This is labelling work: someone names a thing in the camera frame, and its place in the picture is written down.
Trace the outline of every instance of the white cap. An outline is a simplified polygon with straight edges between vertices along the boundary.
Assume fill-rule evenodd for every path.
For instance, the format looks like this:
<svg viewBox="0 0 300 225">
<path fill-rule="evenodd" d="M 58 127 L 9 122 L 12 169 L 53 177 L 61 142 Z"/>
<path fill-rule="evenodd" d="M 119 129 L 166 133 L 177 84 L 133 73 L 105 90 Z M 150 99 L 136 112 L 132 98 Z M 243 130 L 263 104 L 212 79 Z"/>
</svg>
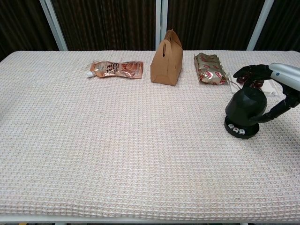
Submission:
<svg viewBox="0 0 300 225">
<path fill-rule="evenodd" d="M 95 76 L 94 72 L 91 72 L 91 71 L 85 73 L 85 75 L 86 75 L 88 78 L 91 78 L 91 77 L 94 77 L 94 76 Z"/>
</svg>

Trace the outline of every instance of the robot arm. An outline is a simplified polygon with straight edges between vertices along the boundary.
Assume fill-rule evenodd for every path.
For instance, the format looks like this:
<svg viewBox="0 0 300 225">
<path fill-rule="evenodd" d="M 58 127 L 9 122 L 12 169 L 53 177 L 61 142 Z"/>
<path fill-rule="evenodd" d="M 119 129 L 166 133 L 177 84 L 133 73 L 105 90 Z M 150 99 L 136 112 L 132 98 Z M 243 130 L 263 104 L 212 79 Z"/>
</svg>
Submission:
<svg viewBox="0 0 300 225">
<path fill-rule="evenodd" d="M 296 107 L 300 103 L 300 68 L 292 67 L 281 63 L 267 65 L 251 65 L 243 67 L 233 77 L 242 77 L 245 74 L 251 76 L 244 86 L 249 87 L 255 81 L 273 79 L 283 87 L 286 98 L 274 106 L 269 112 L 262 116 L 252 117 L 257 123 L 265 123 L 279 115 L 287 112 L 290 108 Z"/>
</svg>

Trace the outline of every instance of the dark curtain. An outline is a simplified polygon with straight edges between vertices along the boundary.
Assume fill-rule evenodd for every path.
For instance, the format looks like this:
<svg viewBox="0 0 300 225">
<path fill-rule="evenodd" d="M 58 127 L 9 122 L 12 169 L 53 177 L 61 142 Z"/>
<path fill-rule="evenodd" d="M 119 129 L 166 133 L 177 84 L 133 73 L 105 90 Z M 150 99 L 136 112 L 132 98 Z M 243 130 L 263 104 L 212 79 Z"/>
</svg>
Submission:
<svg viewBox="0 0 300 225">
<path fill-rule="evenodd" d="M 275 0 L 255 50 L 300 52 L 300 1 Z"/>
<path fill-rule="evenodd" d="M 69 50 L 154 50 L 155 0 L 52 0 Z"/>
<path fill-rule="evenodd" d="M 263 0 L 169 0 L 167 28 L 184 50 L 246 50 Z"/>
<path fill-rule="evenodd" d="M 0 60 L 19 50 L 58 50 L 39 0 L 0 0 Z"/>
</svg>

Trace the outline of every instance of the brown paper bag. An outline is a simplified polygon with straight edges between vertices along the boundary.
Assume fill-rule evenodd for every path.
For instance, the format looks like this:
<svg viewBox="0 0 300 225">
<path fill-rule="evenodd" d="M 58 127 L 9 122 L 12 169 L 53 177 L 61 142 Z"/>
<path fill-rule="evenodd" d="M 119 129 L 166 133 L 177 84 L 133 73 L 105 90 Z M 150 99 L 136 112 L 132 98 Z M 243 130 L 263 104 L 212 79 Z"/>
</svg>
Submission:
<svg viewBox="0 0 300 225">
<path fill-rule="evenodd" d="M 182 66 L 183 50 L 177 34 L 168 30 L 151 63 L 151 81 L 175 86 Z"/>
</svg>

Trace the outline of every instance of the white waffle tablecloth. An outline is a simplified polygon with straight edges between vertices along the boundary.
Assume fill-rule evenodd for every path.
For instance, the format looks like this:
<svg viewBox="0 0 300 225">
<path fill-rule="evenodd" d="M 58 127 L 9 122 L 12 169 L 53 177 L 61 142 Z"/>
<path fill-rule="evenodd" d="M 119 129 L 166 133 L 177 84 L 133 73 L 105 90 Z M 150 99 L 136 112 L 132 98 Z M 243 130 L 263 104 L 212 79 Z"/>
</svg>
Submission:
<svg viewBox="0 0 300 225">
<path fill-rule="evenodd" d="M 155 52 L 15 52 L 0 63 L 0 215 L 300 222 L 300 107 L 248 140 L 224 128 L 229 85 L 175 87 Z M 300 67 L 298 52 L 203 51 L 228 73 Z M 142 60 L 142 79 L 92 78 L 93 61 Z M 268 109 L 283 99 L 269 97 Z"/>
</svg>

